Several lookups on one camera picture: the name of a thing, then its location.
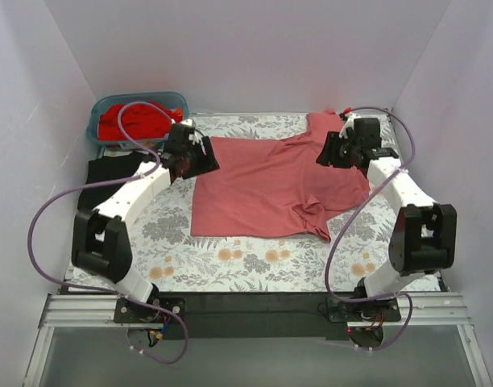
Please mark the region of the pink t shirt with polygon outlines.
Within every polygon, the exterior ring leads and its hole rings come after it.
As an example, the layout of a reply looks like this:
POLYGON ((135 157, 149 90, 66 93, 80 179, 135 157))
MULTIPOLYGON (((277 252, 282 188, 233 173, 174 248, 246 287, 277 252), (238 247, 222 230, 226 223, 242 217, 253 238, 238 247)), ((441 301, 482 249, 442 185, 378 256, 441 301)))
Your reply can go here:
POLYGON ((362 204, 369 183, 357 169, 316 162, 328 133, 342 129, 338 115, 313 112, 306 120, 305 132, 286 139, 211 139, 220 168, 196 180, 193 236, 331 240, 327 222, 362 204))

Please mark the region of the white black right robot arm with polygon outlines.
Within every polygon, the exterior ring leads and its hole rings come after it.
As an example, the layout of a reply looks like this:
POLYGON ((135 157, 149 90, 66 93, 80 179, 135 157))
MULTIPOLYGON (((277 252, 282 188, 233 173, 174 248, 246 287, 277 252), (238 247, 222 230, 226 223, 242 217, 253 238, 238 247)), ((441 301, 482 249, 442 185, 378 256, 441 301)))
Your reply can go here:
POLYGON ((356 168, 382 194, 396 213, 387 260, 356 286, 349 299, 354 313, 371 320, 414 281, 454 263, 457 211, 426 194, 408 175, 397 152, 382 145, 377 118, 342 113, 339 132, 331 131, 317 163, 340 169, 356 168))

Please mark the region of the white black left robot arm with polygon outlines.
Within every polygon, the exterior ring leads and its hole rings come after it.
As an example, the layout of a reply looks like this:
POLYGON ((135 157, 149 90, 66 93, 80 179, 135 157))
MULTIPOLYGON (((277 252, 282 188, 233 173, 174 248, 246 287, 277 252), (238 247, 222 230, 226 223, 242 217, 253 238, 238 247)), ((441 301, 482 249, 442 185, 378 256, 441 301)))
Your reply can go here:
POLYGON ((100 277, 115 291, 134 300, 132 312, 142 322, 154 321, 160 303, 154 285, 135 267, 129 230, 155 197, 177 179, 189 179, 219 169, 212 144, 192 119, 175 123, 167 140, 128 181, 91 211, 74 219, 72 265, 100 277))

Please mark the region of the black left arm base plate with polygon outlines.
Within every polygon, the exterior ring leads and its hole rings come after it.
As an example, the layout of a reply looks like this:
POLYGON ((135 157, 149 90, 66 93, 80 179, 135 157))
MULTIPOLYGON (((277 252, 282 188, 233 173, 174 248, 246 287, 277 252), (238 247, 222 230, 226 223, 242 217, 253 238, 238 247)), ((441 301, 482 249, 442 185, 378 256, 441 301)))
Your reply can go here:
MULTIPOLYGON (((156 298, 154 306, 162 307, 184 317, 186 302, 183 298, 156 298)), ((114 310, 115 323, 162 323, 168 316, 158 310, 140 306, 125 298, 119 298, 114 310)))

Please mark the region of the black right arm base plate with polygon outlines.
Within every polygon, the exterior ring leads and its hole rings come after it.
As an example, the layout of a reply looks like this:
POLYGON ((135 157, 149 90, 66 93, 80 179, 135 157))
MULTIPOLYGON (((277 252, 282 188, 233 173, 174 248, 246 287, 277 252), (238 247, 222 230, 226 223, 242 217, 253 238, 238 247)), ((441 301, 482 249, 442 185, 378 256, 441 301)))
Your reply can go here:
POLYGON ((317 311, 332 323, 373 323, 381 320, 395 323, 401 320, 396 299, 352 303, 327 297, 318 304, 317 311))

